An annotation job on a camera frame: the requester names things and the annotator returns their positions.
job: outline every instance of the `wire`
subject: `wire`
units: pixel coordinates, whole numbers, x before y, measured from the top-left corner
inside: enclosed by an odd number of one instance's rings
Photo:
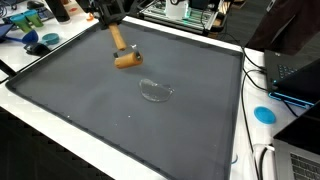
[[[249,78],[249,80],[252,82],[252,84],[253,84],[256,88],[258,88],[258,89],[260,89],[260,90],[262,90],[262,91],[268,92],[267,89],[264,89],[264,88],[258,86],[258,85],[253,81],[253,79],[249,76],[249,74],[247,74],[247,77]]]
[[[17,10],[17,9],[18,9],[18,7],[17,7],[17,0],[15,0],[15,1],[12,2],[12,3],[8,3],[8,2],[6,2],[6,1],[4,1],[4,0],[0,0],[0,2],[1,2],[2,4],[6,4],[7,6],[10,6],[10,7],[11,7],[11,10]]]
[[[138,5],[137,5],[137,8],[141,11],[141,10],[143,10],[143,9],[147,9],[148,7],[150,7],[151,5],[153,5],[153,4],[156,4],[158,1],[160,1],[160,0],[156,0],[155,2],[150,2],[150,4],[149,4],[149,6],[147,5],[147,6],[145,6],[145,7],[142,7],[141,5],[142,4],[144,4],[144,3],[146,3],[148,0],[143,0],[143,1],[141,1],[141,3],[139,3]]]
[[[0,18],[5,17],[8,13],[8,10],[4,4],[1,3],[0,1]]]
[[[6,82],[9,78],[5,78],[4,80],[0,81],[0,84]]]
[[[259,159],[259,172],[260,172],[259,180],[263,180],[263,159],[264,159],[264,156],[265,156],[267,151],[268,151],[268,148],[265,147],[262,150],[262,153],[260,155],[260,159]]]
[[[245,51],[245,48],[244,48],[243,46],[241,46],[241,44],[238,42],[238,40],[237,40],[234,36],[232,36],[232,35],[229,34],[229,33],[221,33],[221,34],[226,34],[226,35],[230,36],[230,37],[237,43],[237,45],[239,45],[239,46],[241,47],[243,54],[245,55],[245,57],[248,59],[248,61],[249,61],[252,65],[256,66],[257,68],[259,68],[259,69],[261,69],[261,70],[263,70],[263,71],[266,71],[266,68],[265,68],[265,67],[258,66],[256,63],[254,63],[254,62],[249,58],[249,56],[247,55],[247,53],[246,53],[246,51]]]
[[[202,21],[202,19],[203,19],[203,13],[204,13],[204,11],[207,9],[209,3],[210,3],[210,0],[207,1],[206,6],[203,7],[203,10],[202,10],[202,12],[201,12],[200,22],[201,22],[201,24],[202,24],[203,31],[206,30],[206,27],[204,26],[204,23],[203,23],[203,21]]]
[[[293,110],[292,108],[289,106],[289,104],[286,102],[286,101],[282,101],[286,106],[287,108],[290,110],[290,112],[292,113],[292,115],[294,115],[295,117],[299,117]]]
[[[99,177],[100,177],[101,180],[103,180],[101,171],[99,171]]]
[[[229,8],[229,5],[227,5],[226,9],[222,9],[222,12],[226,11],[226,14],[229,13],[229,11],[231,11],[231,8]],[[226,37],[226,33],[228,32],[228,19],[226,19],[226,23],[225,23],[225,28],[224,28],[224,33],[223,35],[221,36],[221,38],[219,39],[220,41],[223,41],[224,38]]]
[[[260,71],[260,70],[250,70],[248,72],[245,72],[245,75],[244,75],[243,80],[242,80],[242,85],[241,85],[241,104],[242,104],[244,122],[245,122],[245,125],[246,125],[246,130],[247,130],[247,135],[248,135],[248,139],[249,139],[250,149],[251,149],[251,152],[253,154],[254,153],[254,149],[253,149],[252,140],[251,140],[251,136],[250,136],[250,132],[249,132],[248,119],[247,119],[247,115],[246,115],[246,110],[245,110],[245,106],[244,106],[244,98],[243,98],[244,83],[245,83],[246,77],[249,75],[250,72],[262,72],[262,71]],[[257,162],[255,161],[255,157],[254,156],[253,156],[253,160],[254,160],[254,165],[255,165],[257,177],[259,177]]]
[[[228,9],[227,9],[226,14],[229,14],[229,12],[231,13],[231,9],[232,9],[232,5],[234,3],[234,0],[231,0],[230,2],[227,2],[227,3],[228,3]]]

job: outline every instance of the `gray mat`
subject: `gray mat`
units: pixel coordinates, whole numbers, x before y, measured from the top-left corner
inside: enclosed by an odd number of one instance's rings
[[[129,23],[120,30],[127,44],[138,45],[142,65],[115,68],[112,37],[96,30],[7,87],[170,179],[228,179],[240,54]],[[169,101],[144,99],[144,78],[169,84]]]

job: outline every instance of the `workbench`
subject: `workbench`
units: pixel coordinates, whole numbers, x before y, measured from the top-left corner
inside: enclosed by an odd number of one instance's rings
[[[62,45],[64,42],[69,41],[83,30],[97,23],[97,21],[87,22],[85,17],[85,14],[79,14],[72,17],[72,22],[67,25],[59,25],[55,20],[51,20],[45,22],[45,26],[37,32],[40,35],[52,31],[59,32],[63,39],[59,45]],[[242,51],[241,48],[236,45],[164,27],[139,19],[126,17],[124,21],[137,24],[139,26],[157,29],[172,35],[205,42],[214,46],[238,52]],[[255,63],[263,65],[263,53],[250,49],[247,49],[246,53]],[[24,68],[34,61],[41,61],[38,57],[27,55],[21,44],[14,42],[6,45],[0,44],[0,58],[16,71]],[[254,69],[254,66],[246,61],[244,63],[244,68],[249,70]],[[0,77],[0,80],[7,78],[7,76],[2,72],[0,72]],[[258,85],[265,87],[265,77],[262,75],[252,74],[252,78]],[[89,135],[85,131],[61,120],[61,118],[44,111],[21,97],[18,97],[5,87],[5,83],[0,85],[0,97],[0,106],[5,110],[14,114],[25,123],[50,137],[52,140],[91,163],[114,179],[165,179],[161,174],[146,167],[115,148],[106,145],[94,136]],[[294,117],[282,102],[270,99],[267,94],[254,88],[249,81],[245,82],[244,101],[248,116],[249,132],[252,143],[254,144],[254,147],[256,147],[257,151],[263,147],[259,146],[260,144],[271,143],[272,136],[294,120]],[[265,125],[257,121],[253,115],[253,110],[257,106],[270,108],[275,113],[277,122],[273,125]],[[294,110],[298,114],[301,114],[304,111],[299,108]],[[230,179],[256,179],[241,105],[239,105],[238,110],[233,152],[238,156],[238,161],[231,166]],[[266,156],[264,164],[265,179],[272,180],[275,179],[273,155],[271,152],[268,152]]]

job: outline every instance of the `white object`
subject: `white object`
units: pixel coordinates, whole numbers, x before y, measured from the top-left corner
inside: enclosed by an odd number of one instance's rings
[[[269,12],[272,9],[275,2],[276,2],[276,0],[271,0],[270,4],[267,7],[267,12]]]
[[[166,16],[169,19],[173,20],[182,20],[187,17],[188,9],[189,9],[189,1],[184,0],[166,0]]]
[[[68,4],[64,5],[64,8],[66,9],[69,16],[84,13],[80,5],[75,0],[72,0]]]

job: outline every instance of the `blue cap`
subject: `blue cap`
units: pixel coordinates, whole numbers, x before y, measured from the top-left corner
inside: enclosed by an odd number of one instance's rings
[[[273,124],[276,122],[276,116],[270,109],[266,107],[256,107],[254,109],[254,115],[260,122],[264,124]]]
[[[10,18],[10,20],[12,22],[19,22],[19,21],[22,21],[22,20],[25,20],[25,19],[26,19],[26,17],[23,14],[18,14],[18,15],[12,16]]]
[[[47,44],[47,45],[54,45],[59,43],[59,35],[57,33],[49,33],[46,34],[42,37],[42,40]]]
[[[31,9],[29,11],[26,11],[23,13],[25,16],[32,16],[32,15],[35,15],[35,14],[38,14],[38,12],[34,9]]]

